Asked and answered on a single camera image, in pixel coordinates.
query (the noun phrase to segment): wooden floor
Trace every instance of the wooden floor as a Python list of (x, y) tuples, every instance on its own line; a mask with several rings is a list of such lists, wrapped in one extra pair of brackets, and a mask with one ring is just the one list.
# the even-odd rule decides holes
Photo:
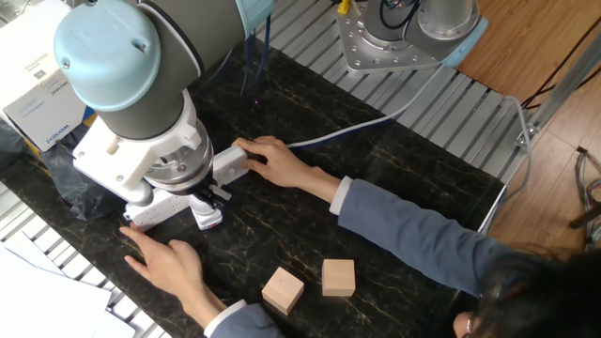
[[(459, 69), (504, 95), (526, 99), (601, 16), (598, 0), (479, 0), (489, 28)], [(569, 65), (590, 43), (588, 38)], [(562, 78), (558, 75), (554, 82)], [(574, 93), (534, 146), (525, 191), (501, 207), (490, 235), (516, 246), (582, 250), (584, 231), (568, 223), (582, 213), (574, 166), (583, 146), (601, 160), (601, 75)], [(589, 180), (601, 175), (587, 167)], [(523, 162), (509, 183), (519, 186)]]

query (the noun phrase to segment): barcode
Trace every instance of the barcode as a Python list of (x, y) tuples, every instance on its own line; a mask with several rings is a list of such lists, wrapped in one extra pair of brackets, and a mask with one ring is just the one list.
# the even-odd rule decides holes
[(44, 70), (40, 70), (37, 73), (34, 74), (34, 76), (36, 77), (36, 79), (41, 79), (44, 77), (44, 75), (46, 75), (46, 72), (44, 72)]

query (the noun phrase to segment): black marble table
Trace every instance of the black marble table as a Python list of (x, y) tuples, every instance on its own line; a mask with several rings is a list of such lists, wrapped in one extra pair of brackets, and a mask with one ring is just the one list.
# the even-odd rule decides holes
[[(233, 57), (209, 85), (193, 87), (198, 116), (216, 151), (238, 136), (272, 134), (297, 142), (381, 116), (277, 51), (271, 51), (263, 82), (255, 85), (254, 76), (249, 77), (240, 99), (243, 64), (241, 57)], [(333, 175), (366, 179), (470, 229), (480, 226), (502, 189), (496, 178), (394, 122), (295, 153)], [(0, 179), (174, 338), (202, 336), (175, 298), (126, 265), (123, 256), (139, 254), (117, 231), (125, 223), (122, 210), (100, 221), (76, 220), (52, 181), (25, 156), (3, 169)], [(261, 289), (283, 267), (305, 282), (288, 317), (268, 309), (289, 337), (434, 336), (454, 290), (336, 226), (329, 206), (307, 193), (275, 187), (253, 174), (228, 189), (233, 198), (218, 227), (199, 231), (186, 210), (149, 232), (162, 242), (191, 243), (204, 262), (208, 285), (226, 304), (261, 301)], [(320, 296), (324, 258), (355, 260), (352, 298)]]

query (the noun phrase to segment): white paper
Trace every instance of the white paper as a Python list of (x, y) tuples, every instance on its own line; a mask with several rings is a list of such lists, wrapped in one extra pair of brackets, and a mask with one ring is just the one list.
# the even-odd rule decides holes
[(131, 326), (105, 312), (94, 332), (94, 338), (132, 338), (134, 334), (135, 330)]
[(34, 267), (65, 277), (63, 271), (23, 231), (10, 237), (4, 246)]
[(110, 297), (38, 269), (0, 244), (0, 337), (92, 338)]

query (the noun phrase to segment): white box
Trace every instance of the white box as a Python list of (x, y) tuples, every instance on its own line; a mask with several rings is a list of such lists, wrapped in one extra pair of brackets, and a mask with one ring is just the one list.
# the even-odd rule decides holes
[(54, 60), (54, 32), (69, 11), (46, 0), (0, 29), (0, 117), (41, 151), (93, 113)]

